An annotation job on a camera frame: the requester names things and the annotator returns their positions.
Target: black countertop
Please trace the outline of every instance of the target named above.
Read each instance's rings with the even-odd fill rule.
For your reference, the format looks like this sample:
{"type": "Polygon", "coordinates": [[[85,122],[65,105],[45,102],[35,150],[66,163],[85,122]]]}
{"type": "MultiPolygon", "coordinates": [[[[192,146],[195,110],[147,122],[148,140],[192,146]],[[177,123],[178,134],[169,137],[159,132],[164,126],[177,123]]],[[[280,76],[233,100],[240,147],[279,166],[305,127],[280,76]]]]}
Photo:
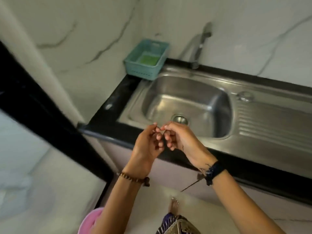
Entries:
{"type": "MultiPolygon", "coordinates": [[[[166,63],[179,67],[189,67],[189,63],[173,59],[167,59],[166,63]]],[[[312,95],[312,88],[310,87],[208,66],[200,66],[198,70],[222,75],[231,79],[239,79],[255,84],[312,95]]],[[[125,148],[133,149],[135,140],[142,132],[142,129],[119,123],[117,119],[140,81],[141,79],[138,77],[126,75],[111,96],[96,112],[91,121],[87,125],[78,124],[79,131],[125,148]]],[[[312,205],[312,179],[271,168],[210,148],[208,148],[208,150],[223,163],[224,167],[232,174],[236,181],[275,195],[312,205]]],[[[197,170],[190,164],[185,154],[178,149],[174,151],[165,149],[158,158],[189,169],[197,170]]]]}

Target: beaded bracelet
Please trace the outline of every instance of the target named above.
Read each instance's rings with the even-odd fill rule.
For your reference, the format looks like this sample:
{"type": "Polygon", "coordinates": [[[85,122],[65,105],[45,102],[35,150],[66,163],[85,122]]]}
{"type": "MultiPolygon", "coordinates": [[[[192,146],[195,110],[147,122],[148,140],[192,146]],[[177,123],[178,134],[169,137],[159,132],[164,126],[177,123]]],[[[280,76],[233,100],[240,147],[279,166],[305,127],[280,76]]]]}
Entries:
{"type": "Polygon", "coordinates": [[[143,186],[147,186],[149,187],[149,177],[145,177],[144,179],[138,179],[138,178],[132,178],[129,177],[127,174],[125,173],[117,173],[118,176],[126,178],[132,182],[137,182],[137,183],[141,183],[143,184],[143,186]]]}

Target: faucet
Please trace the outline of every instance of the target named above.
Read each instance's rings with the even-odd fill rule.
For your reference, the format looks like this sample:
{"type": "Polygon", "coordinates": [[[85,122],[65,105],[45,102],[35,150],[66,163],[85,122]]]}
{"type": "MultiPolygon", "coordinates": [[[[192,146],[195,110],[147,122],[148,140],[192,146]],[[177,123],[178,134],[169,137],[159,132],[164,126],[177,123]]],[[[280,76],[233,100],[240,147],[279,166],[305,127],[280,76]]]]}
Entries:
{"type": "Polygon", "coordinates": [[[201,50],[204,46],[205,40],[212,35],[212,23],[208,22],[205,24],[204,29],[202,30],[202,35],[200,37],[200,42],[196,48],[195,54],[191,57],[191,68],[197,69],[199,67],[198,59],[201,54],[201,50]]]}

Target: bare foot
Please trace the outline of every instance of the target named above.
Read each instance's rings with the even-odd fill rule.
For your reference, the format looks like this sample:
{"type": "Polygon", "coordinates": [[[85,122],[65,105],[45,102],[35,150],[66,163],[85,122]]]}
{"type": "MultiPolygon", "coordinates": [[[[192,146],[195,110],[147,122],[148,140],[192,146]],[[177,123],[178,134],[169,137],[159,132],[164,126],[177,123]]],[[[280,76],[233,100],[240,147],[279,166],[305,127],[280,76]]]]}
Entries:
{"type": "Polygon", "coordinates": [[[174,216],[179,215],[179,203],[174,197],[172,197],[172,199],[170,200],[168,212],[172,213],[174,216]]]}

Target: stainless steel sink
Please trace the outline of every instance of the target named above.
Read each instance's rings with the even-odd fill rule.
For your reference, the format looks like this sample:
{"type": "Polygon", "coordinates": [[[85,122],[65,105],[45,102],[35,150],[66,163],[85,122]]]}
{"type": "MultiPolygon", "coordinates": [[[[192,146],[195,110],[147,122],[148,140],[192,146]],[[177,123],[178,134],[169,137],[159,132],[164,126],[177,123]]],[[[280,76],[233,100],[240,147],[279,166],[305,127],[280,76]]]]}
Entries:
{"type": "Polygon", "coordinates": [[[312,97],[166,65],[142,80],[119,122],[190,126],[218,151],[312,178],[312,97]]]}
{"type": "Polygon", "coordinates": [[[195,135],[203,137],[224,137],[232,123],[228,95],[191,78],[157,78],[146,93],[142,112],[159,124],[182,117],[195,135]]]}

